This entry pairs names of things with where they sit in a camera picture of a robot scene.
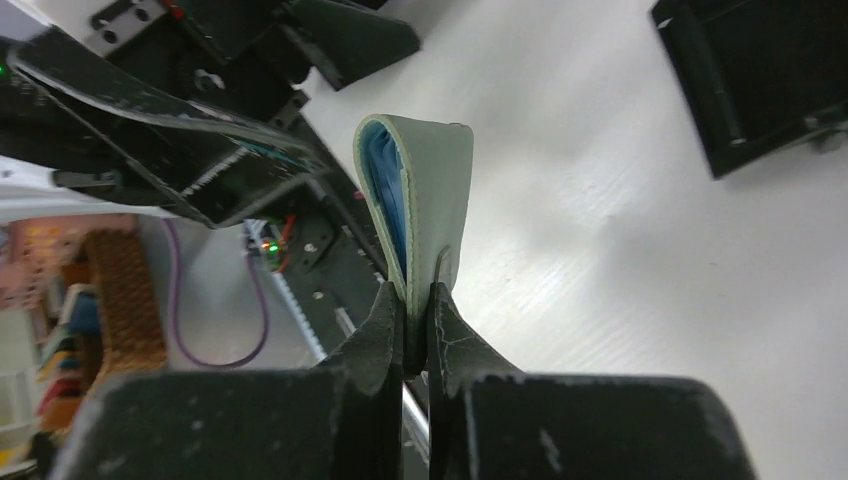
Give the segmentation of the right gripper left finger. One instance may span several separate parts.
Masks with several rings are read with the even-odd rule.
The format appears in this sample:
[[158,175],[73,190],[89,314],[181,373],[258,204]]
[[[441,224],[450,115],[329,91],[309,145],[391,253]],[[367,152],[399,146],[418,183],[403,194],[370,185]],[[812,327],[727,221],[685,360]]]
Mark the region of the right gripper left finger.
[[54,479],[399,479],[405,309],[383,284],[314,367],[126,374],[78,412]]

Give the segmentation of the green leather card holder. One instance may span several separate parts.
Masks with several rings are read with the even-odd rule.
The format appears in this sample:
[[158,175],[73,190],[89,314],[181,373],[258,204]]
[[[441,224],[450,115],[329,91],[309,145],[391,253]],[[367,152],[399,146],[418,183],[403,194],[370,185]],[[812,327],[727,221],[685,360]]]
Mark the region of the green leather card holder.
[[361,191],[410,321],[423,318],[432,283],[456,283],[473,151],[460,123],[372,114],[354,135]]

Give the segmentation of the black plastic bin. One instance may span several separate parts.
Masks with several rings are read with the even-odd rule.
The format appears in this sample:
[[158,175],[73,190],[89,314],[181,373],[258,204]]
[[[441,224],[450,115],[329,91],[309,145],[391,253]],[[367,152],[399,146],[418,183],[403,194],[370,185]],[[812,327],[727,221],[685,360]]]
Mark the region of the black plastic bin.
[[845,0],[655,3],[715,179],[785,147],[847,142]]

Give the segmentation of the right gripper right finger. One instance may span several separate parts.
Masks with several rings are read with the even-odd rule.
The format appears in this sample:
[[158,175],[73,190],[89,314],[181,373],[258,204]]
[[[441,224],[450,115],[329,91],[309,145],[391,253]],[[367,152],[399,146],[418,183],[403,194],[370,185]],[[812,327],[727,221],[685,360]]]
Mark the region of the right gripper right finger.
[[434,479],[752,479],[736,423],[681,377],[541,374],[506,360],[448,288],[427,308]]

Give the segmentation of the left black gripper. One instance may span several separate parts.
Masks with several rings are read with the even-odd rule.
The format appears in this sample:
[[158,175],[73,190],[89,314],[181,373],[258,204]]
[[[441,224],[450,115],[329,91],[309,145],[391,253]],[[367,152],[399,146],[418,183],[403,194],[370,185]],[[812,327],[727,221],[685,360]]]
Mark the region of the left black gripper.
[[[305,143],[244,118],[270,119],[294,91],[253,51],[215,60],[162,8],[115,1],[67,33],[46,11],[11,2],[1,56],[24,77],[1,65],[1,153],[125,159],[208,227],[256,217],[325,167]],[[421,48],[411,25],[352,1],[286,1],[284,35],[336,91]],[[116,67],[85,48],[105,48]]]

